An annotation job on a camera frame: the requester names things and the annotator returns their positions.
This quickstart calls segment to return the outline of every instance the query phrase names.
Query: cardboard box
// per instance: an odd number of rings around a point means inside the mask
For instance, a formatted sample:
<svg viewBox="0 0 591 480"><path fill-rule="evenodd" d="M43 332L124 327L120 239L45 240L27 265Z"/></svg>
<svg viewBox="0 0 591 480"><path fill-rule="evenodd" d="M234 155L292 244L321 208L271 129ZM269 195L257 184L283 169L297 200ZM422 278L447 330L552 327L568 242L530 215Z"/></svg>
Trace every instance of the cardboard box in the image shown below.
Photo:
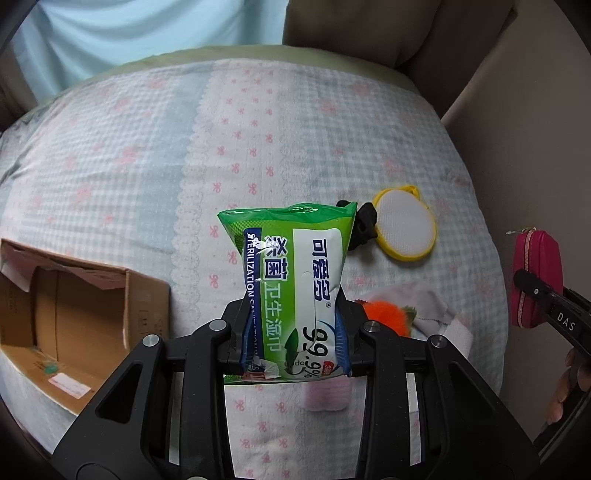
<svg viewBox="0 0 591 480"><path fill-rule="evenodd" d="M0 243L0 349L50 398L82 411L147 334L168 337L166 282Z"/></svg>

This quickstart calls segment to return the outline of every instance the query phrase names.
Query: yellow round pouch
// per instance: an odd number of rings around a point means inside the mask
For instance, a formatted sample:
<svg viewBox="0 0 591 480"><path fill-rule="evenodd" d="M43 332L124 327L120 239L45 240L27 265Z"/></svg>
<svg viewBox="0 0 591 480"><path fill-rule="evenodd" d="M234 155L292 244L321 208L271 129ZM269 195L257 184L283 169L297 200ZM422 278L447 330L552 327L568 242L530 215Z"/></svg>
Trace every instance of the yellow round pouch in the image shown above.
<svg viewBox="0 0 591 480"><path fill-rule="evenodd" d="M404 262L419 260L433 249L435 218L415 185L385 189L373 201L378 221L378 245L390 257Z"/></svg>

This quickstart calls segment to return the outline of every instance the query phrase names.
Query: magenta zippered case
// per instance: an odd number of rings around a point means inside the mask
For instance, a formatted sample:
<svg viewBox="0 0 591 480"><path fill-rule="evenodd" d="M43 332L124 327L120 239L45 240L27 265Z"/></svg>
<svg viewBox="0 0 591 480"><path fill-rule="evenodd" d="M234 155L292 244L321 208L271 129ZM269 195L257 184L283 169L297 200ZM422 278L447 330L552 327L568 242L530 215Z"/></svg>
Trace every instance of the magenta zippered case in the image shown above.
<svg viewBox="0 0 591 480"><path fill-rule="evenodd" d="M522 268L535 274L562 295L560 248L547 232L531 228L517 235L513 273ZM539 314L533 299L526 297L515 284L511 290L511 323L523 328L533 328L544 323L544 318Z"/></svg>

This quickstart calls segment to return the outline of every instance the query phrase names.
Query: silver bolt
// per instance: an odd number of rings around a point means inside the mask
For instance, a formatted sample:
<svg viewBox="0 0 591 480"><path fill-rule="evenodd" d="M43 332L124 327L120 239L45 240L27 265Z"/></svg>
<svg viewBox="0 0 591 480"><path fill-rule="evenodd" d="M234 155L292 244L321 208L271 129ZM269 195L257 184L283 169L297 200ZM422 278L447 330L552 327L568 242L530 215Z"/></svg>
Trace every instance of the silver bolt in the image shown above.
<svg viewBox="0 0 591 480"><path fill-rule="evenodd" d="M160 341L160 337L158 337L158 335L154 335L153 333L150 333L149 335L146 335L144 337L144 339L142 340L142 343L145 346L154 346L154 345L157 345L159 341Z"/></svg>
<svg viewBox="0 0 591 480"><path fill-rule="evenodd" d="M369 320L363 324L363 329L369 333L375 333L379 331L380 327L381 325L379 322L376 322L375 320Z"/></svg>
<svg viewBox="0 0 591 480"><path fill-rule="evenodd" d="M447 346L447 338L445 338L443 335L433 335L431 337L431 343L437 348L443 348Z"/></svg>
<svg viewBox="0 0 591 480"><path fill-rule="evenodd" d="M224 328L226 328L227 323L224 322L222 319L212 320L209 322L209 327L214 332L221 332Z"/></svg>

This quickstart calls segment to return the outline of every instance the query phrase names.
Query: red logo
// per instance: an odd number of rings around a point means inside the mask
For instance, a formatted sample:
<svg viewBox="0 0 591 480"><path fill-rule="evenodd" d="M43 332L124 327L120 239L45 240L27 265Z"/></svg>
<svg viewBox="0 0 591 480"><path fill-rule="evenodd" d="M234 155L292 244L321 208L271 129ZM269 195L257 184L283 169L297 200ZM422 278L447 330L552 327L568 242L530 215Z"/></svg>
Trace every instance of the red logo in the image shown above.
<svg viewBox="0 0 591 480"><path fill-rule="evenodd" d="M322 376L327 377L332 373L335 369L335 364L333 362L324 362L322 364Z"/></svg>

